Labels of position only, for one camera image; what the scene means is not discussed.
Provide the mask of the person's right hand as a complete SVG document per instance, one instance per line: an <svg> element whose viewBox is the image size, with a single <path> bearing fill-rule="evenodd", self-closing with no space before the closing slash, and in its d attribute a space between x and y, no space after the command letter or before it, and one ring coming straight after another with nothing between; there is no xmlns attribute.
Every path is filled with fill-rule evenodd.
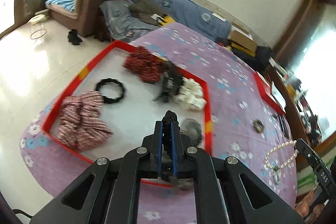
<svg viewBox="0 0 336 224"><path fill-rule="evenodd" d="M309 208L310 205L313 203L314 200L314 195L315 195L315 189L311 190L303 199L302 201L295 206L294 210L303 218L307 217L310 215L309 213ZM323 211L325 207L325 204L317 204L315 205L313 212L312 212L312 217L311 221L314 221L315 219L318 218L320 215L321 211Z"/></svg>

